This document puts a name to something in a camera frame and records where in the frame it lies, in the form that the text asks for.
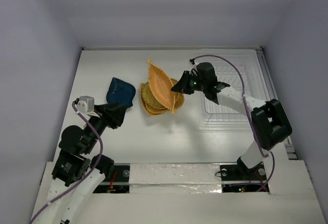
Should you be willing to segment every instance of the yellow basket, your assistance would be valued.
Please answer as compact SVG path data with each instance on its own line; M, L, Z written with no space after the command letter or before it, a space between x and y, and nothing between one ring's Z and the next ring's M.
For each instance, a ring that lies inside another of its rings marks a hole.
M155 108L155 107L152 107L151 105L149 105L148 103L145 102L143 93L144 93L144 89L146 88L146 86L147 86L147 83L141 83L140 84L140 100L141 100L141 104L142 104L144 110L150 116L157 116L157 115L160 115L160 114L164 114L165 112L168 112L169 109L167 109L165 107ZM183 105L183 103L185 102L184 95L182 93L177 93L177 94L178 94L177 95L178 98L177 98L177 101L175 103L175 107L174 107L175 110L179 109Z
M150 59L147 62L149 64L148 82L152 94L160 104L172 110L172 114L174 114L176 95L171 91L173 87L171 78L159 67L152 64Z

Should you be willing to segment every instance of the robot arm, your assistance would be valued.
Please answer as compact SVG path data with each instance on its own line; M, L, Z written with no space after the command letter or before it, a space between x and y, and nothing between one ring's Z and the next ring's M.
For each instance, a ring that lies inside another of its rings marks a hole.
M76 112L91 116L89 121L85 121L94 128L98 136L89 125L84 129L78 126L64 129L59 143L61 151L52 171L53 180L47 197L48 204L44 205L30 223L36 220L35 223L39 224L74 224L83 204L95 188L105 178L109 179L113 175L112 159L104 155L98 159L98 155L89 160L82 154L89 154L92 151L106 127L116 129L122 125L127 106L119 106L118 103L97 106L94 105L92 97L82 96L74 102L73 107Z
M171 90L184 94L201 91L214 103L251 117L254 139L258 141L254 140L237 160L240 169L247 174L262 162L263 156L266 156L269 150L292 133L284 109L276 99L264 101L245 95L246 109L243 94L227 83L218 82L211 63L197 63L194 60L191 62L194 64L192 71L184 71L179 82Z

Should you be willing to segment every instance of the purple cable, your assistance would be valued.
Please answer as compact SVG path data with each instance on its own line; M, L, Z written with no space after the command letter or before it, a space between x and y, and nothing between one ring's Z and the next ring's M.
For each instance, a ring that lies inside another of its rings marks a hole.
M72 107L73 110L77 113L77 115L89 126L89 128L92 130L92 132L94 132L94 134L96 135L97 139L99 140L100 143L100 152L99 155L97 157L96 162L94 163L94 165L91 167L91 169L89 170L88 173L85 174L85 176L83 176L75 185L73 185L71 188L67 189L66 191L64 191L62 194L58 195L57 197L55 197L54 199L50 200L50 203L54 203L56 202L58 199L62 198L63 196L65 196L66 194L68 194L69 192L73 191L76 187L78 187L86 178L89 177L89 175L92 173L92 171L97 167L101 155L103 154L103 149L104 149L104 144L103 141L99 135L99 133L97 132L97 130L95 130L95 128L91 125L91 123L83 116L81 115L81 113L78 112L77 108L75 107L75 101L72 103ZM45 204L30 220L29 224L32 224L35 219L39 216L39 214L42 213L43 210L45 210L48 207L48 203Z
M252 132L253 132L253 135L254 135L254 140L255 140L255 142L256 142L256 144L257 144L257 147L258 147L258 149L259 149L259 151L260 151L262 157L263 157L263 158L267 158L267 157L269 156L269 154L265 155L265 154L263 153L263 151L262 151L262 147L261 147L261 145L260 145L260 143L259 143L259 141L258 141L258 137L257 137L257 135L256 135L256 132L255 132L254 126L253 126L253 124L252 124L252 119L251 119L251 116L250 116L250 114L249 114L249 110L248 110L247 102L246 102L246 97L245 97L245 83L244 83L244 80L243 80L243 78L242 78L242 76L241 76L241 73L239 72L239 70L237 69L237 67L236 67L232 62L230 62L229 60L225 59L225 58L222 57L222 56L213 55L213 54L205 54L205 55L197 56L197 57L195 57L195 58L193 58L193 59L196 60L196 59L198 59L198 58L201 58L201 57L208 57L208 56L209 56L209 57L216 57L216 58L219 58L219 59L221 59L221 60L227 62L228 64L230 64L230 65L231 65L231 66L237 71L237 73L238 73L238 75L239 75L239 78L240 78L240 80L241 80L241 86L242 86L242 91L241 91L241 94L242 94L242 102L243 102L243 104L244 104L244 107L245 107L245 110L246 110L247 119L248 119L248 122L250 123L251 129L252 129ZM262 189L263 189L263 188L269 183L269 180L271 179L271 177L272 177L272 175L273 175L273 172L274 172L274 170L275 170L275 157L274 157L274 155L273 155L272 152L270 152L270 154L271 154L271 156L272 156L272 171L271 171L271 173L270 173L270 176L269 176L268 179L266 180L265 184L263 184L263 186L262 186L260 189L258 189L257 192L261 191L261 190L262 190ZM245 184L245 185L250 185L250 184L257 185L258 183L251 183L251 182L250 182L250 183Z

